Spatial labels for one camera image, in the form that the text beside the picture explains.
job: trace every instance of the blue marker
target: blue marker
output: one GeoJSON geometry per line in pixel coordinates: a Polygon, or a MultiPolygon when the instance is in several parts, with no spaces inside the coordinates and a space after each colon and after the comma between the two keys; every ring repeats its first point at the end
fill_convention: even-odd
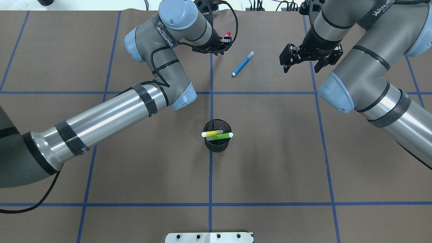
{"type": "Polygon", "coordinates": [[[234,70],[234,72],[232,73],[232,76],[235,77],[240,70],[246,65],[246,63],[248,63],[248,61],[254,56],[254,52],[251,51],[249,53],[249,55],[245,58],[245,60],[234,70]]]}

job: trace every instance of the black cable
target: black cable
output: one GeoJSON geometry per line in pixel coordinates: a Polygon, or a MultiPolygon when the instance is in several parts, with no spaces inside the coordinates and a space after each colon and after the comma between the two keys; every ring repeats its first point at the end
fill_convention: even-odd
{"type": "Polygon", "coordinates": [[[279,6],[282,4],[282,3],[286,3],[286,9],[288,9],[288,1],[280,1],[279,2],[279,5],[277,6],[277,8],[276,8],[276,11],[279,9],[279,6]]]}
{"type": "Polygon", "coordinates": [[[264,11],[264,9],[263,9],[263,0],[261,0],[260,8],[258,9],[258,11],[264,11]]]}
{"type": "Polygon", "coordinates": [[[58,175],[60,175],[60,171],[57,172],[57,174],[55,175],[54,180],[51,183],[51,186],[48,189],[47,193],[45,193],[44,197],[42,197],[42,199],[35,206],[29,207],[29,208],[25,208],[25,209],[21,209],[21,210],[5,210],[5,209],[0,209],[0,213],[2,213],[2,214],[20,214],[20,213],[25,213],[25,212],[31,211],[31,210],[39,207],[45,201],[45,199],[48,197],[48,194],[50,194],[52,188],[54,187],[55,182],[57,181],[58,175]]]}
{"type": "Polygon", "coordinates": [[[202,52],[205,52],[205,53],[212,53],[212,54],[215,54],[215,53],[221,53],[221,52],[227,51],[227,50],[232,46],[232,44],[234,43],[235,39],[237,38],[237,33],[238,33],[238,19],[237,19],[237,15],[236,15],[235,12],[234,12],[234,9],[231,7],[231,5],[230,5],[228,2],[226,2],[226,1],[221,1],[221,3],[228,5],[228,7],[231,9],[231,12],[232,12],[232,14],[234,15],[234,19],[235,19],[235,35],[234,35],[234,38],[232,39],[231,43],[228,44],[228,46],[226,46],[224,49],[222,49],[222,50],[220,50],[220,51],[209,51],[209,50],[205,50],[205,49],[198,48],[197,46],[191,45],[191,44],[186,43],[186,42],[179,42],[179,44],[181,44],[181,45],[187,45],[187,46],[189,46],[189,47],[192,47],[192,48],[194,48],[194,49],[197,49],[197,50],[202,51],[202,52]]]}
{"type": "Polygon", "coordinates": [[[161,80],[162,80],[162,82],[163,82],[163,83],[161,83],[161,82],[157,82],[157,81],[156,81],[155,83],[157,83],[157,84],[159,84],[159,85],[162,85],[162,86],[165,86],[165,87],[168,87],[168,88],[169,88],[169,84],[165,81],[165,79],[164,79],[164,78],[162,77],[162,75],[159,73],[159,70],[156,68],[156,65],[155,65],[155,63],[154,63],[154,61],[153,61],[153,55],[154,55],[156,52],[161,51],[161,50],[165,50],[165,49],[169,49],[169,47],[168,47],[168,46],[165,46],[165,47],[161,47],[161,48],[158,48],[158,49],[152,51],[152,53],[150,53],[150,62],[151,62],[151,64],[152,64],[153,70],[156,72],[156,74],[161,78],[161,80]]]}
{"type": "Polygon", "coordinates": [[[411,5],[411,4],[420,4],[420,3],[429,3],[430,0],[407,0],[407,1],[396,1],[394,2],[394,4],[399,4],[399,5],[411,5]]]}

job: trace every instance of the grid line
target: grid line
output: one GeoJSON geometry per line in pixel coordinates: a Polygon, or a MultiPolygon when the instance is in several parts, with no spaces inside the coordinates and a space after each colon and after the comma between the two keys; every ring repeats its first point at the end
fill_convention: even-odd
{"type": "Polygon", "coordinates": [[[410,60],[409,60],[408,56],[405,56],[405,59],[406,59],[406,61],[408,63],[408,67],[410,69],[411,77],[413,77],[414,86],[416,87],[417,95],[419,96],[419,99],[420,99],[420,104],[422,105],[422,107],[424,109],[425,108],[425,104],[423,103],[423,98],[422,98],[422,95],[420,94],[420,89],[419,89],[419,86],[417,85],[417,80],[416,80],[416,77],[414,76],[414,71],[413,71],[413,68],[411,67],[410,60]]]}
{"type": "MultiPolygon", "coordinates": [[[[36,203],[4,202],[0,207],[29,207],[36,203]]],[[[206,202],[185,203],[87,203],[86,207],[145,208],[145,207],[208,207],[206,202]]],[[[319,207],[319,206],[412,206],[432,205],[432,201],[341,201],[341,202],[212,202],[212,207],[319,207]]],[[[84,203],[42,203],[41,207],[82,207],[84,203]]]]}
{"type": "MultiPolygon", "coordinates": [[[[109,61],[107,79],[105,82],[104,97],[102,99],[102,102],[106,101],[107,90],[108,90],[108,85],[109,85],[109,78],[110,78],[110,74],[111,74],[112,60],[114,58],[115,45],[117,42],[118,27],[120,25],[120,17],[121,17],[121,11],[118,12],[118,16],[117,16],[117,25],[115,27],[114,40],[112,43],[111,57],[110,57],[110,61],[109,61]]],[[[87,201],[89,199],[90,183],[92,182],[93,166],[95,164],[96,151],[97,151],[97,146],[94,147],[94,151],[93,151],[93,155],[92,155],[92,161],[90,163],[89,178],[87,179],[86,195],[84,197],[83,211],[81,213],[81,220],[79,222],[78,236],[76,238],[77,243],[80,243],[81,234],[83,232],[83,225],[84,225],[84,219],[86,217],[87,201]]]]}
{"type": "MultiPolygon", "coordinates": [[[[210,120],[213,120],[213,54],[210,53],[210,120]]],[[[213,231],[213,152],[209,151],[209,232],[213,231]]]]}
{"type": "Polygon", "coordinates": [[[30,11],[27,11],[27,14],[25,15],[24,22],[22,23],[21,30],[19,31],[18,38],[16,39],[15,46],[13,47],[13,51],[12,51],[12,54],[10,56],[9,63],[7,64],[6,70],[4,72],[3,80],[0,84],[0,91],[2,91],[4,83],[6,82],[7,73],[9,72],[10,65],[12,64],[13,57],[15,56],[16,49],[18,48],[18,44],[19,44],[19,41],[21,40],[21,36],[22,36],[22,33],[24,32],[25,24],[27,23],[27,19],[29,18],[29,15],[30,15],[30,11]]]}
{"type": "MultiPolygon", "coordinates": [[[[0,91],[12,95],[117,95],[121,91],[0,91]]],[[[213,92],[213,95],[314,95],[315,92],[213,92]]],[[[432,95],[432,92],[407,92],[409,95],[432,95]]],[[[197,92],[197,95],[211,95],[211,92],[197,92]]]]}
{"type": "MultiPolygon", "coordinates": [[[[305,27],[305,35],[306,35],[308,31],[306,29],[306,18],[304,15],[303,15],[303,26],[305,27]]],[[[315,75],[314,75],[314,69],[312,66],[312,61],[309,61],[309,66],[311,69],[312,83],[314,85],[315,103],[316,103],[317,113],[318,113],[318,122],[320,125],[321,141],[322,141],[322,145],[323,145],[323,149],[324,149],[328,187],[329,187],[329,191],[330,191],[330,199],[331,199],[331,203],[332,203],[331,207],[332,207],[332,211],[333,211],[334,228],[335,228],[335,232],[336,232],[336,240],[337,240],[337,243],[340,243],[339,225],[337,223],[337,214],[336,214],[336,206],[334,203],[334,194],[333,194],[333,185],[331,182],[330,165],[328,162],[327,146],[325,143],[324,128],[323,128],[322,119],[321,119],[321,111],[320,111],[320,105],[319,105],[319,101],[318,101],[317,85],[315,82],[315,75]]]]}

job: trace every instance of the pen holder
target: pen holder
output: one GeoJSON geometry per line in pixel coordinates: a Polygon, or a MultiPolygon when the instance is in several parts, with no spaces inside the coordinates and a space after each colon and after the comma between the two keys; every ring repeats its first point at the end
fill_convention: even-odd
{"type": "MultiPolygon", "coordinates": [[[[223,130],[223,133],[229,133],[231,131],[231,127],[226,123],[225,121],[221,119],[213,119],[209,121],[203,129],[203,132],[205,131],[214,131],[214,130],[223,130]]],[[[224,139],[218,139],[218,140],[212,140],[207,141],[206,138],[204,138],[204,142],[206,143],[206,147],[212,151],[212,152],[222,152],[228,147],[228,142],[230,138],[224,138],[224,139]]]]}

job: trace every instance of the metal plate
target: metal plate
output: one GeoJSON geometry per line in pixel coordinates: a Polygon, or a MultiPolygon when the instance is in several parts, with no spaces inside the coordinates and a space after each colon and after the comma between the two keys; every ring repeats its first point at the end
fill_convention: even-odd
{"type": "Polygon", "coordinates": [[[254,234],[248,232],[170,233],[165,243],[253,243],[254,234]]]}

